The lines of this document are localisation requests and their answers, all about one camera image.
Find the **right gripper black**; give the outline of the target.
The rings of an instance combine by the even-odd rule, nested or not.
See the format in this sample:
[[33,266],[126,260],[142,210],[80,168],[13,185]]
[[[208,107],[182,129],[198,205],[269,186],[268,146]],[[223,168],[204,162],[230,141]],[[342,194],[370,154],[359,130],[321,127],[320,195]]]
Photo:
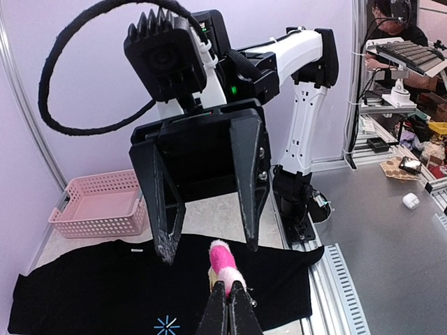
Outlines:
[[137,127],[129,151],[145,197],[156,254],[174,262],[185,204],[237,193],[244,235],[258,250],[270,192],[270,149],[262,105],[248,99]]

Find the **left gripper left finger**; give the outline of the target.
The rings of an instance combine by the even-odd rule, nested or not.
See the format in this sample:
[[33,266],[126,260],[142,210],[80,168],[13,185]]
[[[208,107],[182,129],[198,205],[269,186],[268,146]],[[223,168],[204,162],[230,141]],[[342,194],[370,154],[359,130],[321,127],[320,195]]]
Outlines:
[[196,335],[225,335],[228,333],[228,298],[223,281],[217,281],[207,301]]

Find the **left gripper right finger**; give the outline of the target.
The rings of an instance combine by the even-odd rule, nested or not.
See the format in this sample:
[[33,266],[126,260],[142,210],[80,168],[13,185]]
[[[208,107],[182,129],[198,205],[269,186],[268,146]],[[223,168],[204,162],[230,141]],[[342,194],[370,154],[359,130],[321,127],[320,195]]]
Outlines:
[[262,329],[251,306],[251,300],[239,281],[232,284],[228,298],[228,334],[262,334]]

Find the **pink plastic basket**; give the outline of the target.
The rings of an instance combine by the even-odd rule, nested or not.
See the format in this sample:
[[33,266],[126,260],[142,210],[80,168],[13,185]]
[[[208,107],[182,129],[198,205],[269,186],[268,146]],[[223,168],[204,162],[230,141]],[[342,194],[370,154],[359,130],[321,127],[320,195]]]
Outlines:
[[67,239],[140,235],[149,216],[136,174],[122,170],[72,179],[49,224]]

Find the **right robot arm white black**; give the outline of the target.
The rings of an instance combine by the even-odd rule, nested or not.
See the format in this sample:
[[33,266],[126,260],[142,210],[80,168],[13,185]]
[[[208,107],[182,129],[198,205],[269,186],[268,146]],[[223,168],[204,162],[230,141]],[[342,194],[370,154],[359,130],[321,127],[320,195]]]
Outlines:
[[331,29],[289,27],[234,50],[219,11],[159,9],[129,26],[124,53],[160,113],[134,130],[129,156],[164,262],[175,258],[186,204],[228,193],[252,251],[270,193],[288,242],[313,238],[311,145],[339,72]]

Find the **flower brooch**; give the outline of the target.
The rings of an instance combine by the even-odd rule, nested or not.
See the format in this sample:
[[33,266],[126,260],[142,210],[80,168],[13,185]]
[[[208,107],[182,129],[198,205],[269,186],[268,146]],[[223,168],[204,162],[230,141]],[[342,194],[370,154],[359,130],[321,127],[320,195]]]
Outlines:
[[228,297],[234,282],[237,281],[242,284],[245,293],[251,299],[245,279],[237,268],[230,246],[226,242],[220,239],[211,242],[209,260],[210,268],[208,270],[208,279],[210,292],[213,291],[214,285],[218,281],[221,281],[224,283],[225,293]]

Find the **black t-shirt blue logo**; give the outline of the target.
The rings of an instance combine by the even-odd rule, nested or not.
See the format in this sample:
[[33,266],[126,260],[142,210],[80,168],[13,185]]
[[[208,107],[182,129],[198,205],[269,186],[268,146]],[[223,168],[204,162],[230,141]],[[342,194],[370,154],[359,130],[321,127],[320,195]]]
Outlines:
[[[193,334],[210,284],[211,237],[184,234],[171,265],[152,241],[77,248],[26,276],[13,292],[11,334]],[[309,268],[323,256],[228,242],[267,331],[312,314]]]

